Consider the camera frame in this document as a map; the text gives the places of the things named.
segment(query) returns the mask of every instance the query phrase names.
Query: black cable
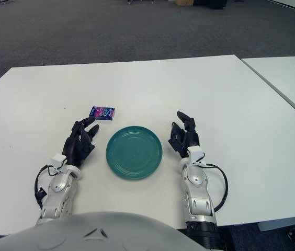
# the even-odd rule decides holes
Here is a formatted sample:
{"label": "black cable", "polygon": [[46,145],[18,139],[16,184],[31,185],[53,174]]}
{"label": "black cable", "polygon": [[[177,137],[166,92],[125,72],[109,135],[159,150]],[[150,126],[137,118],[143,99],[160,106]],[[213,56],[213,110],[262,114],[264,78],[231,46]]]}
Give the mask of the black cable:
{"label": "black cable", "polygon": [[55,176],[58,172],[55,173],[55,174],[50,174],[50,167],[53,167],[53,166],[48,165],[48,174],[49,174],[49,176],[50,176],[50,177]]}
{"label": "black cable", "polygon": [[229,191],[229,188],[228,188],[228,179],[226,178],[226,175],[223,172],[223,170],[221,168],[219,168],[217,165],[213,165],[213,164],[206,164],[206,165],[207,166],[200,166],[200,167],[202,167],[202,168],[217,168],[222,173],[223,178],[224,178],[224,183],[225,183],[224,195],[223,195],[223,198],[222,198],[221,202],[214,208],[214,211],[217,212],[224,205],[225,200],[226,200],[226,198],[228,196],[228,191]]}
{"label": "black cable", "polygon": [[[65,160],[66,160],[66,159],[63,160],[62,165],[61,165],[59,168],[57,168],[57,170],[63,167]],[[38,177],[41,175],[41,173],[42,173],[45,169],[48,169],[48,174],[49,174],[50,177],[53,177],[53,176],[57,175],[58,172],[55,173],[55,174],[50,174],[50,167],[53,167],[53,166],[52,166],[52,165],[45,165],[45,166],[43,166],[43,167],[39,170],[39,172],[38,172],[38,174],[37,174],[37,176],[36,176],[36,179],[35,179],[35,187],[34,187],[35,198],[36,198],[37,204],[39,205],[39,207],[40,207],[41,209],[43,208],[42,199],[47,195],[47,192],[45,192],[43,188],[40,188],[40,189],[38,190]]]}
{"label": "black cable", "polygon": [[39,195],[39,191],[38,191],[38,177],[40,176],[40,174],[48,168],[48,165],[45,165],[43,166],[39,172],[38,172],[38,175],[36,176],[36,179],[35,179],[35,186],[34,186],[34,191],[35,191],[35,198],[37,200],[37,204],[39,205],[39,207],[42,209],[43,208],[43,204],[42,204],[42,199],[40,198],[40,195]]}

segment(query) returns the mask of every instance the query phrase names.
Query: green plate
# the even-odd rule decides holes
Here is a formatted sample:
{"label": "green plate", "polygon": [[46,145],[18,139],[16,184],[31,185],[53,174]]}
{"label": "green plate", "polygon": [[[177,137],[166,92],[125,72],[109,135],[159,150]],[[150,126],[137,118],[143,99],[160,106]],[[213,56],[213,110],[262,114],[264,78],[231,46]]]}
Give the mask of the green plate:
{"label": "green plate", "polygon": [[106,157],[111,170],[124,179],[142,179],[152,174],[162,160],[158,137],[144,127],[126,127],[108,142]]}

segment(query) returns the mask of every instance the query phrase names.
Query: cardboard box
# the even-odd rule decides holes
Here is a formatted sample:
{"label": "cardboard box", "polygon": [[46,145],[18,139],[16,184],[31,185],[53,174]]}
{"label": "cardboard box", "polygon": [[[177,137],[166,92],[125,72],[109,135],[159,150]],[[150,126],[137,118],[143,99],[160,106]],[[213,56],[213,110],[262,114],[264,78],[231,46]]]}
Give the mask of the cardboard box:
{"label": "cardboard box", "polygon": [[175,2],[178,6],[192,6],[194,0],[176,0]]}

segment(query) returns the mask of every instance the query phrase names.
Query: gray carpet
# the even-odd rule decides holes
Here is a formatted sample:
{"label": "gray carpet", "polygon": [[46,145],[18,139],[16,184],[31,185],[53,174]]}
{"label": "gray carpet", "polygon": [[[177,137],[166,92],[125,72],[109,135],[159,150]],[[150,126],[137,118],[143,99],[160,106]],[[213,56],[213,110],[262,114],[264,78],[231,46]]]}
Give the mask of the gray carpet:
{"label": "gray carpet", "polygon": [[156,0],[0,4],[0,77],[11,67],[236,54],[295,55],[295,10],[266,0],[224,10]]}

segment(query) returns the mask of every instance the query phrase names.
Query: teal plate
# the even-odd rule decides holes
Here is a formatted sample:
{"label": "teal plate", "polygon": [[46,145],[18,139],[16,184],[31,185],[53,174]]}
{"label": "teal plate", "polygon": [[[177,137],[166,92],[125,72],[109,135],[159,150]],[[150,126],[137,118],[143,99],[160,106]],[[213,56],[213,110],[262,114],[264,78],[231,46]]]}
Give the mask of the teal plate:
{"label": "teal plate", "polygon": [[142,179],[152,174],[162,160],[158,137],[144,127],[125,127],[108,142],[106,157],[110,169],[124,179]]}

